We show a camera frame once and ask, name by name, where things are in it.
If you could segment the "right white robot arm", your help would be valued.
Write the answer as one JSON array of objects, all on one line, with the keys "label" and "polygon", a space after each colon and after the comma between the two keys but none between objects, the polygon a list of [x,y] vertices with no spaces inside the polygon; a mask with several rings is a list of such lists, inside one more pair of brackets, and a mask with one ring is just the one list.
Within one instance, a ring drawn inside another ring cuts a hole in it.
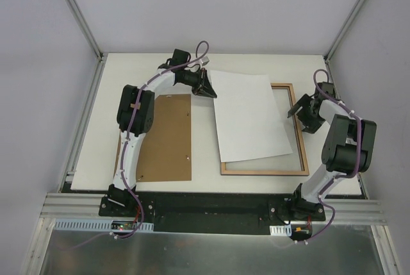
[{"label": "right white robot arm", "polygon": [[331,189],[344,179],[352,179],[368,170],[375,142],[377,125],[362,119],[336,99],[334,84],[315,84],[315,92],[303,95],[288,111],[296,116],[303,132],[314,134],[323,123],[330,125],[321,153],[321,166],[304,183],[298,185],[288,204],[288,212],[295,220],[318,215],[321,203]]}]

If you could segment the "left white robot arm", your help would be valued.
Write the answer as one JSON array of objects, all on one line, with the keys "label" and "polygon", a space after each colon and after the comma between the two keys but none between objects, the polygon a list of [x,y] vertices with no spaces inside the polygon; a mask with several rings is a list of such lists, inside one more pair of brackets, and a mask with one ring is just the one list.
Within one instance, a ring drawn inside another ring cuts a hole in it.
[{"label": "left white robot arm", "polygon": [[101,200],[100,211],[114,210],[127,217],[135,209],[142,209],[134,193],[136,168],[142,143],[153,125],[155,100],[176,84],[191,87],[195,96],[217,98],[205,69],[208,62],[207,51],[195,53],[195,58],[191,59],[189,52],[175,49],[172,57],[141,87],[126,85],[123,88],[117,112],[119,157],[108,193]]}]

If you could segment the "brown cardboard backing board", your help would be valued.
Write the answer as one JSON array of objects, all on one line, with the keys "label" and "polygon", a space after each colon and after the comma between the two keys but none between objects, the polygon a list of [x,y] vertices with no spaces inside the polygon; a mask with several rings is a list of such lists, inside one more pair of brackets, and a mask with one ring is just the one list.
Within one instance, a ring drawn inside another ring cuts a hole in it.
[{"label": "brown cardboard backing board", "polygon": [[192,179],[191,95],[156,98],[148,133],[120,134],[113,179],[117,188],[138,182],[190,181]]}]

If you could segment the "blue wooden picture frame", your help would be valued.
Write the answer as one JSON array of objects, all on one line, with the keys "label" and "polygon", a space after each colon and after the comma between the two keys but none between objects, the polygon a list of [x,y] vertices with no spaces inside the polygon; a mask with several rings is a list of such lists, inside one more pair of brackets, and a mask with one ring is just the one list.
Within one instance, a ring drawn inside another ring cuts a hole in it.
[{"label": "blue wooden picture frame", "polygon": [[309,176],[308,159],[299,120],[293,116],[287,118],[288,110],[296,103],[293,85],[291,83],[272,83],[272,92],[276,96],[280,116],[283,118],[284,129],[290,141],[292,153],[297,151],[303,162],[303,171],[229,171],[226,162],[221,163],[223,176]]}]

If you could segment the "transparent plastic sheet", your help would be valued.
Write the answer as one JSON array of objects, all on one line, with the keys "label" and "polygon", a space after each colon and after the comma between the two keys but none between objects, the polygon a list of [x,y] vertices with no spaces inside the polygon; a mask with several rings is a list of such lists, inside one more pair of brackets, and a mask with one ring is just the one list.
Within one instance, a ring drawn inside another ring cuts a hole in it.
[{"label": "transparent plastic sheet", "polygon": [[227,162],[229,171],[303,171],[303,162],[297,151],[291,154],[253,160]]}]

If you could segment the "pier landscape photo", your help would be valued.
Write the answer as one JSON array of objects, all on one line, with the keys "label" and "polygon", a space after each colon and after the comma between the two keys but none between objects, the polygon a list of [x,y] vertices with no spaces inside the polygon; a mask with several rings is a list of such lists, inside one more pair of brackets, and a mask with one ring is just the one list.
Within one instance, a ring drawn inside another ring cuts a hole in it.
[{"label": "pier landscape photo", "polygon": [[292,154],[266,74],[210,71],[222,162]]}]

